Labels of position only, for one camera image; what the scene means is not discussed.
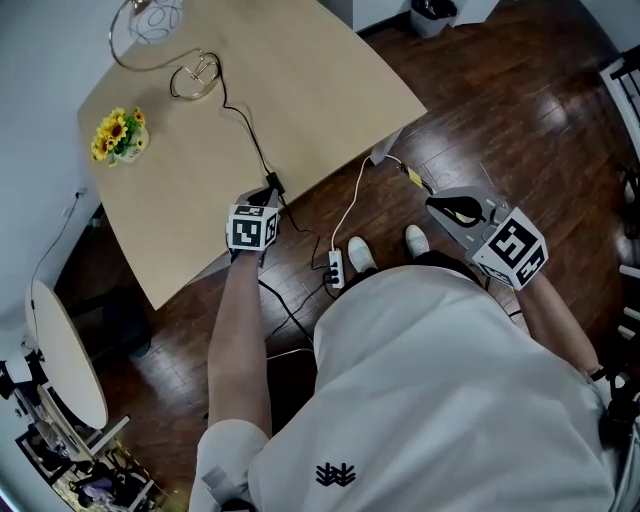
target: wooden floor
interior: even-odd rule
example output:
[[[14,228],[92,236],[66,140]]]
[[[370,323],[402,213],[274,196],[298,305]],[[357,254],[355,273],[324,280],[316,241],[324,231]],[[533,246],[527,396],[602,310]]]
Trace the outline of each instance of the wooden floor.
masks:
[[[579,1],[503,3],[489,22],[447,29],[432,41],[402,26],[365,39],[429,110],[404,131],[392,153],[435,189],[475,184],[519,205],[546,236],[551,259],[545,274],[606,351],[622,308],[617,266],[632,259],[615,213],[623,191],[614,166],[632,157],[597,74],[615,53]],[[322,236],[318,263],[325,262],[359,167],[358,159],[291,205],[298,225]],[[379,266],[400,265],[406,261],[402,230],[416,223],[432,247],[461,256],[429,219],[424,200],[391,161],[367,168],[339,245],[344,250],[357,233],[370,243]],[[323,272],[309,267],[313,235],[296,233],[286,218],[281,229],[262,279],[293,309],[322,283]],[[149,353],[100,371],[111,417],[132,416],[124,444],[169,490],[191,486],[205,429],[207,345],[224,279],[224,272],[204,279],[150,311]],[[57,291],[70,304],[116,283],[132,285],[144,300],[107,224],[78,245]],[[517,308],[508,289],[494,283],[491,292],[507,310]],[[319,291],[300,321],[311,330],[331,301]],[[286,316],[268,293],[263,308],[268,333]],[[292,325],[268,341],[272,354],[292,346],[304,346]],[[308,354],[270,363],[279,425],[308,398],[314,377]]]

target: sunflower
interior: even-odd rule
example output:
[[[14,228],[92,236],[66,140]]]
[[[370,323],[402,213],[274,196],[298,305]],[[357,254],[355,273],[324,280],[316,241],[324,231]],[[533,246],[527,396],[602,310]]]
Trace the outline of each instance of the sunflower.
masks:
[[[138,107],[136,107],[135,110],[133,111],[133,117],[135,118],[136,121],[138,121],[140,126],[144,126],[144,123],[145,123],[144,114]]]
[[[127,111],[123,108],[114,108],[107,119],[118,119],[119,117],[124,117],[126,112]]]
[[[94,162],[104,160],[109,152],[107,138],[96,135],[91,144],[91,157]]]
[[[122,116],[111,118],[110,122],[105,123],[101,128],[105,139],[108,139],[109,137],[112,138],[114,145],[118,144],[120,139],[127,135],[126,122]]]

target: trash can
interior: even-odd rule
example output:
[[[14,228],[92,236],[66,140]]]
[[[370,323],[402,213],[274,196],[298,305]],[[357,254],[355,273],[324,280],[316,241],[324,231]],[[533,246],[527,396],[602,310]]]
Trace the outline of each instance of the trash can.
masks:
[[[424,39],[437,36],[456,14],[451,0],[411,0],[411,25]]]

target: flower vase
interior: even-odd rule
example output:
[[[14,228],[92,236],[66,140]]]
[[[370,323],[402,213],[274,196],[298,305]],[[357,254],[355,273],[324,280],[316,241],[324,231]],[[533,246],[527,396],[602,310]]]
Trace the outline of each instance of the flower vase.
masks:
[[[133,137],[131,137],[130,144],[130,147],[123,153],[119,155],[114,153],[114,158],[125,164],[132,164],[140,158],[140,155],[149,145],[149,132],[144,126],[141,126]]]

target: electrical outlet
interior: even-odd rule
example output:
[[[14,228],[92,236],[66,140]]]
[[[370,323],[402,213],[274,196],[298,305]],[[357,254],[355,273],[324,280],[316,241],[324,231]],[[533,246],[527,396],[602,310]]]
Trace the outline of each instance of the electrical outlet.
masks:
[[[340,249],[329,251],[329,269],[331,285],[337,289],[344,288],[344,268],[342,266],[342,252],[340,252]]]

